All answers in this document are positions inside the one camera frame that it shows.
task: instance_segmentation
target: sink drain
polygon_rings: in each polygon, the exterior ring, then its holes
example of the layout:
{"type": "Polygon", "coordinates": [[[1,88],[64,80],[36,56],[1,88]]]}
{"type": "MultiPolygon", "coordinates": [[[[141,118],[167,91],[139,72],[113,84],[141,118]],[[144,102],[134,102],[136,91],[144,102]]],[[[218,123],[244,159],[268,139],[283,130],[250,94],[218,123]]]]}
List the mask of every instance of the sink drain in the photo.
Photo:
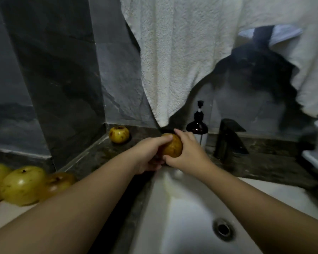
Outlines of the sink drain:
{"type": "Polygon", "coordinates": [[[213,231],[218,238],[223,241],[231,241],[234,239],[235,231],[233,226],[223,218],[218,218],[213,221],[213,231]]]}

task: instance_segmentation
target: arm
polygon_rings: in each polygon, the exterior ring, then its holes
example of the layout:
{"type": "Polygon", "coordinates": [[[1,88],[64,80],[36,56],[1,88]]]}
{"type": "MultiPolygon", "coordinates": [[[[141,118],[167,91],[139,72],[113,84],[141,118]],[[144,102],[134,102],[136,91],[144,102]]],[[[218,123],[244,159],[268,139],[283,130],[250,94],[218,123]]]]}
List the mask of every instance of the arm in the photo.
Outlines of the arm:
{"type": "Polygon", "coordinates": [[[276,200],[214,165],[190,132],[176,130],[183,142],[170,166],[195,176],[236,216],[264,253],[318,253],[318,220],[276,200]]]}
{"type": "Polygon", "coordinates": [[[132,177],[157,170],[158,147],[171,135],[148,138],[111,159],[66,191],[36,205],[0,229],[0,254],[86,253],[132,177]]]}

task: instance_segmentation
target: hand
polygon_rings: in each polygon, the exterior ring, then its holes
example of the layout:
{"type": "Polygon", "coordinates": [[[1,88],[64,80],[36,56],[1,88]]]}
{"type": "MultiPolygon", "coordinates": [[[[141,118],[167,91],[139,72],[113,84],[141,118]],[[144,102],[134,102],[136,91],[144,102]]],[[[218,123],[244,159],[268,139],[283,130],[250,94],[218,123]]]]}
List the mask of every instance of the hand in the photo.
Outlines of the hand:
{"type": "Polygon", "coordinates": [[[155,158],[159,146],[172,141],[172,135],[164,135],[156,138],[146,138],[128,150],[131,156],[137,160],[136,174],[144,171],[156,171],[165,163],[161,158],[155,158]]]}
{"type": "Polygon", "coordinates": [[[212,164],[212,161],[197,142],[192,132],[183,132],[178,129],[174,129],[174,132],[182,141],[182,154],[177,158],[164,155],[163,159],[167,165],[196,176],[204,165],[212,164]]]}

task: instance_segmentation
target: soap dispenser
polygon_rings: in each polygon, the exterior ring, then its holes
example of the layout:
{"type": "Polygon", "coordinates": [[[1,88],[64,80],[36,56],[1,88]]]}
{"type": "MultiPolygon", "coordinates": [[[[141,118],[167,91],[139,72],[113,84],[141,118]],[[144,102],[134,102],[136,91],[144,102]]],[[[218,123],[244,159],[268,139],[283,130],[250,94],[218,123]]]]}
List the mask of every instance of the soap dispenser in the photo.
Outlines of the soap dispenser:
{"type": "Polygon", "coordinates": [[[188,132],[192,132],[200,143],[202,148],[205,148],[207,136],[208,136],[208,127],[202,121],[204,119],[204,113],[201,111],[201,107],[204,105],[203,101],[198,101],[198,111],[194,114],[194,121],[189,123],[186,127],[188,132]]]}

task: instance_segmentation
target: black faucet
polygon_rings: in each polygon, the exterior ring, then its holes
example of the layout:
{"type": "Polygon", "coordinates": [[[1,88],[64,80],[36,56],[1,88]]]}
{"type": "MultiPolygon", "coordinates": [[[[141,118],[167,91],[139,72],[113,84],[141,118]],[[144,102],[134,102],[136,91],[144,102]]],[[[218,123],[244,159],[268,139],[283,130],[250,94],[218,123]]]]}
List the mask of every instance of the black faucet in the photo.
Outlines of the black faucet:
{"type": "Polygon", "coordinates": [[[246,132],[246,130],[233,119],[221,120],[214,156],[222,162],[232,154],[234,156],[249,154],[236,132],[246,132]]]}

